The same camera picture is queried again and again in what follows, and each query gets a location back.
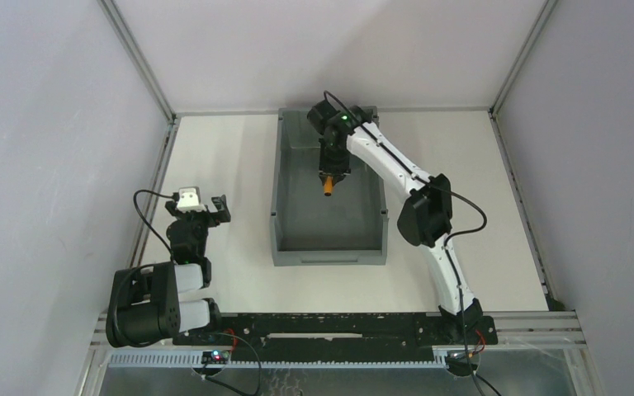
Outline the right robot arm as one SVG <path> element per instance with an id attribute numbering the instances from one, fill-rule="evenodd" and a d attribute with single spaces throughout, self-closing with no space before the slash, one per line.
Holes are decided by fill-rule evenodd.
<path id="1" fill-rule="evenodd" d="M 392 188 L 402 203 L 397 229 L 403 239 L 427 259 L 438 309 L 453 343 L 466 344 L 483 317 L 462 273 L 452 240 L 452 200 L 449 179 L 433 176 L 405 157 L 379 130 L 373 116 L 354 106 L 339 111 L 327 101 L 313 106 L 307 120 L 319 134 L 319 179 L 331 196 L 350 174 L 356 157 Z"/>

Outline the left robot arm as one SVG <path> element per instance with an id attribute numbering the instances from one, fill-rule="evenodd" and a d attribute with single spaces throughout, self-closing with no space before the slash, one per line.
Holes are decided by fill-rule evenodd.
<path id="1" fill-rule="evenodd" d="M 231 221 L 227 198 L 214 196 L 207 205 L 198 193 L 179 191 L 167 196 L 165 208 L 174 218 L 162 240 L 168 261 L 114 275 L 106 318 L 113 347 L 148 347 L 191 330 L 220 329 L 212 298 L 183 302 L 181 295 L 211 283 L 206 244 L 210 229 Z"/>

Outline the orange handled screwdriver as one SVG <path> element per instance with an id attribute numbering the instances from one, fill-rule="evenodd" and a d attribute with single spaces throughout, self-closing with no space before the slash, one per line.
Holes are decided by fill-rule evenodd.
<path id="1" fill-rule="evenodd" d="M 334 190 L 334 178 L 328 175 L 324 178 L 323 192 L 325 196 L 331 196 Z"/>

